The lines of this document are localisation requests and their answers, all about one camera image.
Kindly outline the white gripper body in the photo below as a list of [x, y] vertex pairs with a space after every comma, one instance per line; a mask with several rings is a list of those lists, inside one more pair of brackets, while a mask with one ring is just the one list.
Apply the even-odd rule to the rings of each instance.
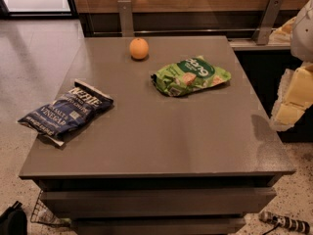
[[303, 6], [292, 25], [291, 54], [303, 62], [313, 62], [313, 0]]

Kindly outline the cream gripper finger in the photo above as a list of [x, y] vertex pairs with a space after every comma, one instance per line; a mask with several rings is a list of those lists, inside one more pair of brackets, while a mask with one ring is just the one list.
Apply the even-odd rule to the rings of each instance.
[[296, 70], [286, 69], [277, 95], [270, 126], [276, 131], [287, 131], [313, 105], [313, 64], [304, 62]]
[[290, 43], [292, 27], [295, 22], [295, 17], [285, 22], [282, 26], [275, 29], [269, 36], [269, 42], [274, 43]]

